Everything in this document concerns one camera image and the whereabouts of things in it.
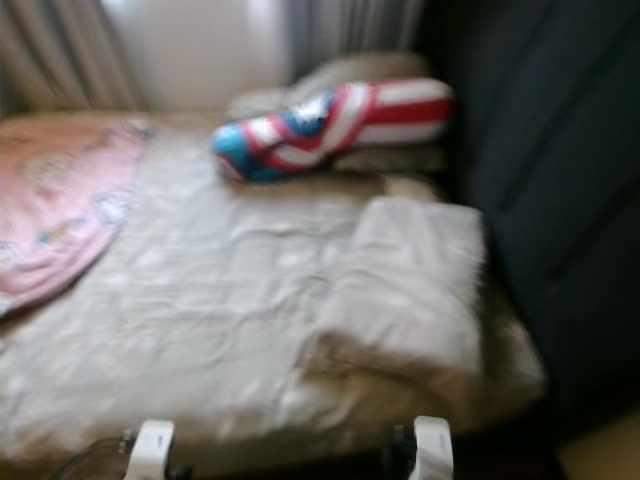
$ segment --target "black couch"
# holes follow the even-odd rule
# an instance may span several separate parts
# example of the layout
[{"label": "black couch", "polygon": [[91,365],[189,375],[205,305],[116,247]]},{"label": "black couch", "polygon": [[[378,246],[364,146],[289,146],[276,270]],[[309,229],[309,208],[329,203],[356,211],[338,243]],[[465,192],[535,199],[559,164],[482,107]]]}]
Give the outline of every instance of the black couch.
[{"label": "black couch", "polygon": [[455,193],[485,215],[547,413],[571,432],[640,405],[640,1],[432,0],[417,48],[456,91]]}]

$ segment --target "pink blanket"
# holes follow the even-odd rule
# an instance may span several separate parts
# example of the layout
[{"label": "pink blanket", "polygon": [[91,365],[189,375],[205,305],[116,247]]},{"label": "pink blanket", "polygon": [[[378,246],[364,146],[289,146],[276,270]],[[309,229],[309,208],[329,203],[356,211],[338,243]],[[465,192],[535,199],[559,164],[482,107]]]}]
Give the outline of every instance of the pink blanket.
[{"label": "pink blanket", "polygon": [[0,318],[60,292],[110,244],[144,136],[123,122],[0,125]]}]

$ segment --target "bed sheet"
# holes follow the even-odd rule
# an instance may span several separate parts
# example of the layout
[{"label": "bed sheet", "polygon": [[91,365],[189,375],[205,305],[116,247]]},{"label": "bed sheet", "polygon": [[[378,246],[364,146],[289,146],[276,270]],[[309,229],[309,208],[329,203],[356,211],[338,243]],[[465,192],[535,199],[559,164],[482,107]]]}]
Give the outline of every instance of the bed sheet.
[{"label": "bed sheet", "polygon": [[[441,413],[399,378],[294,368],[383,182],[232,188],[207,154],[219,123],[157,120],[120,237],[72,289],[3,327],[3,480],[48,478],[70,453],[148,418],[175,421],[173,459],[206,476],[373,449],[388,427]],[[527,401],[542,384],[532,365],[518,380]]]}]

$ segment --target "white curtain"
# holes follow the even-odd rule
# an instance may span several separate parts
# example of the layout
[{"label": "white curtain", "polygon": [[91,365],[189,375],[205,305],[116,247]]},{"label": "white curtain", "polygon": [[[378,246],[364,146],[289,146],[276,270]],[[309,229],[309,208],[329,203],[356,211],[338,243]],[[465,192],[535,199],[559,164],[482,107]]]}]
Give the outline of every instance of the white curtain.
[{"label": "white curtain", "polygon": [[295,76],[358,52],[409,49],[426,0],[288,0]]},{"label": "white curtain", "polygon": [[4,0],[3,74],[35,110],[145,109],[100,0]]}]

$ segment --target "black wire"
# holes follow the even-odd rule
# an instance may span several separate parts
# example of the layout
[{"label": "black wire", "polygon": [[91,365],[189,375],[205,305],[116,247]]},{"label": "black wire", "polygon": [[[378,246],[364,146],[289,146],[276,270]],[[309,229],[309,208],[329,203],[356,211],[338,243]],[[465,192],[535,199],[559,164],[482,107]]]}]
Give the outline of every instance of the black wire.
[{"label": "black wire", "polygon": [[91,445],[86,447],[85,449],[76,453],[73,457],[71,457],[67,462],[60,467],[60,469],[51,477],[51,480],[65,480],[65,477],[78,466],[79,463],[82,463],[87,457],[96,453],[97,451],[102,451],[107,448],[113,448],[114,452],[118,451],[122,439],[119,437],[112,438],[103,438],[101,440],[96,440]]}]

